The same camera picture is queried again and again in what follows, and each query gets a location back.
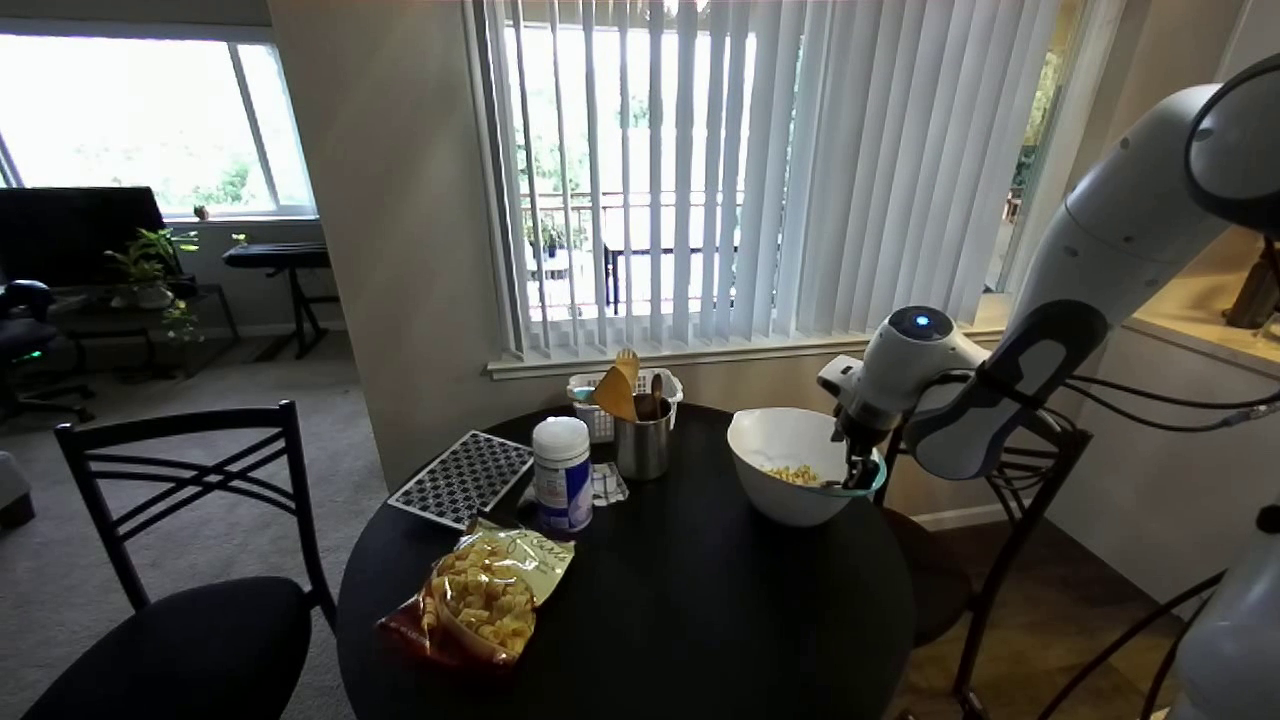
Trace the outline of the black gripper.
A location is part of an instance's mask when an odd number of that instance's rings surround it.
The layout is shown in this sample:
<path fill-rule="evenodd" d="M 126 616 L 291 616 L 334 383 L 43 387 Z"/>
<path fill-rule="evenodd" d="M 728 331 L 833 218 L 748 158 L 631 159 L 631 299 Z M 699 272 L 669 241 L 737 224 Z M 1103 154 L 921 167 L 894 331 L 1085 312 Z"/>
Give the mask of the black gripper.
<path fill-rule="evenodd" d="M 847 455 L 867 455 L 885 440 L 885 418 L 878 410 L 838 410 L 838 440 Z"/>

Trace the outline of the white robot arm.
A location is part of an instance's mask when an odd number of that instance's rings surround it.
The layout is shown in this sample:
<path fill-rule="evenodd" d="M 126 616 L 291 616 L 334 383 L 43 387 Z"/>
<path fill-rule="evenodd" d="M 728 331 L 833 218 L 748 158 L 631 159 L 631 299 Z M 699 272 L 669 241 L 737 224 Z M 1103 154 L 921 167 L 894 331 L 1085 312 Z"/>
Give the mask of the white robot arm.
<path fill-rule="evenodd" d="M 904 303 L 862 359 L 828 359 L 840 482 L 878 483 L 878 444 L 894 430 L 931 476 L 979 476 L 1000 440 L 1230 224 L 1280 228 L 1280 56 L 1179 90 L 1119 135 L 1058 210 L 991 351 L 948 312 Z"/>

